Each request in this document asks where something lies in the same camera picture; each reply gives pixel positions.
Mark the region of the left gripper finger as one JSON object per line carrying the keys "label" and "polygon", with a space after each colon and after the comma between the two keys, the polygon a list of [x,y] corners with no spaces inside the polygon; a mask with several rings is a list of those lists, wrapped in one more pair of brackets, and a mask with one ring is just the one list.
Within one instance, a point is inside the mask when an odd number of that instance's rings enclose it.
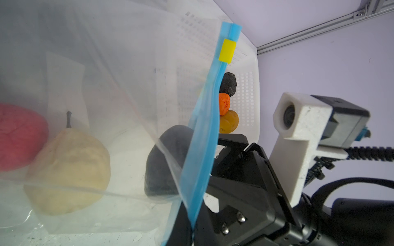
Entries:
{"label": "left gripper finger", "polygon": [[181,202],[178,214],[176,216],[166,246],[191,246],[191,245],[192,245],[191,223],[187,215],[187,210],[183,202]]}

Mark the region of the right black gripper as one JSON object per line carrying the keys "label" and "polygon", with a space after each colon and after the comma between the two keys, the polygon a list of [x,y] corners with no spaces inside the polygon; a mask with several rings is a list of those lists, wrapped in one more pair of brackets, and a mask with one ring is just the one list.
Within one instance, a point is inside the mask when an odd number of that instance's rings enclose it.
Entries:
{"label": "right black gripper", "polygon": [[195,227],[196,246],[335,246],[328,226],[303,195],[292,208],[261,146],[245,150],[246,183],[219,178],[249,145],[243,134],[220,133],[224,148],[215,157],[208,194],[218,198],[218,213],[204,205]]}

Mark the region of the dark toy avocado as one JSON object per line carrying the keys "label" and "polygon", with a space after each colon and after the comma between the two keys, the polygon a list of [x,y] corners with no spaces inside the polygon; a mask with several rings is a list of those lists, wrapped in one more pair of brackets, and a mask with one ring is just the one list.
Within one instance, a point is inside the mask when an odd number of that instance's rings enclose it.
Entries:
{"label": "dark toy avocado", "polygon": [[233,73],[227,72],[223,76],[219,92],[232,97],[236,94],[237,85],[236,76]]}

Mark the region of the black round toy fruit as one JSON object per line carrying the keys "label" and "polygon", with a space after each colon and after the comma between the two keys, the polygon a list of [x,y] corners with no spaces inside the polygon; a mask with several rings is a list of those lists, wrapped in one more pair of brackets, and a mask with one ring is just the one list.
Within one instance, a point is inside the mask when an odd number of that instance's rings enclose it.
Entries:
{"label": "black round toy fruit", "polygon": [[[183,167],[193,133],[193,129],[187,126],[176,125],[160,136],[160,141],[178,163],[176,167]],[[147,158],[144,191],[148,197],[178,194],[165,155],[157,146],[152,148]]]}

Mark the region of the cream toy pear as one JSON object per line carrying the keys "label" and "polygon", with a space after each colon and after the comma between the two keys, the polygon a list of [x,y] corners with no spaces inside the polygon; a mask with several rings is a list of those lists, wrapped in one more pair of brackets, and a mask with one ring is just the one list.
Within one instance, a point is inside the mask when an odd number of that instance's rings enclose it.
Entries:
{"label": "cream toy pear", "polygon": [[29,166],[24,185],[32,207],[49,216],[87,208],[102,198],[110,177],[110,155],[95,137],[71,126],[44,146]]}

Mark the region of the clear zip top bag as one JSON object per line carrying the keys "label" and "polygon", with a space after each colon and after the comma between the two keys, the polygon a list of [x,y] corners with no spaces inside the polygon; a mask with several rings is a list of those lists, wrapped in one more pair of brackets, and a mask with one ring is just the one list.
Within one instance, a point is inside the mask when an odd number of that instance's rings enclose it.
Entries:
{"label": "clear zip top bag", "polygon": [[[176,13],[183,5],[1,1],[1,103],[44,117],[44,146],[66,128],[70,111],[71,126],[108,150],[111,168],[99,201],[57,216],[37,212],[24,192],[35,158],[1,172],[1,245],[164,246],[181,202],[193,231],[216,157],[219,89],[241,26]],[[182,168],[160,141],[176,125],[194,131]],[[177,195],[145,194],[154,146]]]}

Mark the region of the pink toy dragon fruit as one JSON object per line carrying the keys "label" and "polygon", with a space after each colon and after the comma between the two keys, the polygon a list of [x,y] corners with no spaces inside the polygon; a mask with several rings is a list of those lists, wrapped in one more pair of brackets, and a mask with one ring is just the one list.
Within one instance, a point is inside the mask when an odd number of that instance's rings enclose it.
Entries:
{"label": "pink toy dragon fruit", "polygon": [[48,140],[46,119],[33,110],[1,103],[1,172],[31,164]]}

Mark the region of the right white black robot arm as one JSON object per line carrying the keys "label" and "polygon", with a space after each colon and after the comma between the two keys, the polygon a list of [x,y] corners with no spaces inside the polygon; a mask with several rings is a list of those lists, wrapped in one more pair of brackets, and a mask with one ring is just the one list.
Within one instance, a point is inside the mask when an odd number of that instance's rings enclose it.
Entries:
{"label": "right white black robot arm", "polygon": [[207,205],[196,224],[197,246],[391,246],[394,203],[329,195],[348,184],[393,188],[391,180],[346,178],[314,195],[302,194],[291,207],[264,150],[242,134],[220,134],[223,147],[214,161],[207,193],[219,210]]}

